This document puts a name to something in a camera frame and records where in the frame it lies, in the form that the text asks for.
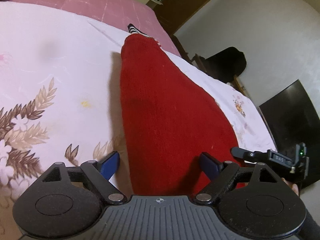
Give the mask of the person's right hand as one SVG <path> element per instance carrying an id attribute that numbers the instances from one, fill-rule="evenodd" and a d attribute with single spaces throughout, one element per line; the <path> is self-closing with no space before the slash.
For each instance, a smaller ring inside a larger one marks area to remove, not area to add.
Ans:
<path id="1" fill-rule="evenodd" d="M 285 178 L 282 178 L 282 181 L 283 181 L 297 196 L 300 196 L 300 194 L 299 194 L 299 188 L 298 188 L 297 184 L 291 183 L 291 182 L 285 180 Z"/>

